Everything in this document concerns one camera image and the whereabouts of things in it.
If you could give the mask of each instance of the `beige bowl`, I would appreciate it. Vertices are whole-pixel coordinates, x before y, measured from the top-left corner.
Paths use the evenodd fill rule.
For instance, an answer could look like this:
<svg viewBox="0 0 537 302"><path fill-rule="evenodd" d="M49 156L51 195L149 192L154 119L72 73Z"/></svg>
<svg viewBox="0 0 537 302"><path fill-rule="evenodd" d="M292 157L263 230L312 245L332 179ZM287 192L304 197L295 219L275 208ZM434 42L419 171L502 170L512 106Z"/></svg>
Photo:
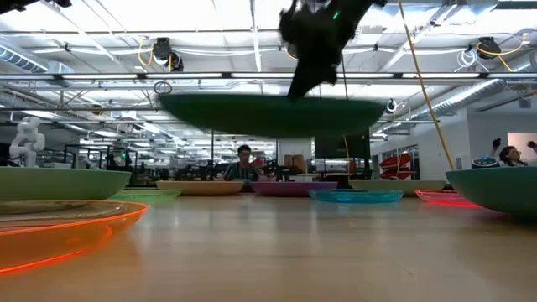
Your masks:
<svg viewBox="0 0 537 302"><path fill-rule="evenodd" d="M444 180L350 180L358 190L402 190L407 197L416 196L415 190L442 190Z"/></svg>
<svg viewBox="0 0 537 302"><path fill-rule="evenodd" d="M161 190L182 190L181 195L218 196L238 193L243 181L157 181Z"/></svg>

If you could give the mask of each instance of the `white robot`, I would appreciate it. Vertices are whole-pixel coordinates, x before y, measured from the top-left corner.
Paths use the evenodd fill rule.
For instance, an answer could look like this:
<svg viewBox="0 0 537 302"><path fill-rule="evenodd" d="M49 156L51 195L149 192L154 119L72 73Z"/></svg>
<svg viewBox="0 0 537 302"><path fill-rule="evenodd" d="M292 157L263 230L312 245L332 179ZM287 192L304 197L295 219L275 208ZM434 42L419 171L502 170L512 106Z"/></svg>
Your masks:
<svg viewBox="0 0 537 302"><path fill-rule="evenodd" d="M23 122L17 125L17 137L9 147L10 158L16 159L24 154L25 166L29 168L35 166L36 151L44 149L44 135L37 130L40 124L41 120L37 117L23 118ZM24 140L28 142L23 147L19 146Z"/></svg>

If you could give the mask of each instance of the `blue translucent bowl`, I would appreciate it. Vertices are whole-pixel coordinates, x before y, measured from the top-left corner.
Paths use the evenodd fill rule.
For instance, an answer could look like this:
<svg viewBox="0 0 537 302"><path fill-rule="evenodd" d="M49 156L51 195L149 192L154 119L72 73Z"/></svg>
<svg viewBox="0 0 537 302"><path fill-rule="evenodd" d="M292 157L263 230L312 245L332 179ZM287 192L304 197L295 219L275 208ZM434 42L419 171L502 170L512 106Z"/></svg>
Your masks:
<svg viewBox="0 0 537 302"><path fill-rule="evenodd" d="M310 197L319 201L355 204L395 202L403 197L402 190L310 190Z"/></svg>

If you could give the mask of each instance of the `pink bowl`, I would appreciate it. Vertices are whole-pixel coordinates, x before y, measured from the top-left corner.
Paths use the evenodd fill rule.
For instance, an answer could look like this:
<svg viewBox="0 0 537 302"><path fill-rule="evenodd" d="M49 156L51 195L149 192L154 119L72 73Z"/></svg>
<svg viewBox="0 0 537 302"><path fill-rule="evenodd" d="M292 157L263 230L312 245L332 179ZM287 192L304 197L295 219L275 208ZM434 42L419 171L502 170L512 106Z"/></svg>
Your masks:
<svg viewBox="0 0 537 302"><path fill-rule="evenodd" d="M334 190L337 182L307 182L307 181L260 181L253 182L252 188L256 193L275 197L309 197L310 190Z"/></svg>
<svg viewBox="0 0 537 302"><path fill-rule="evenodd" d="M444 206L469 206L478 205L471 203L464 196L454 190L417 190L416 195L424 201Z"/></svg>

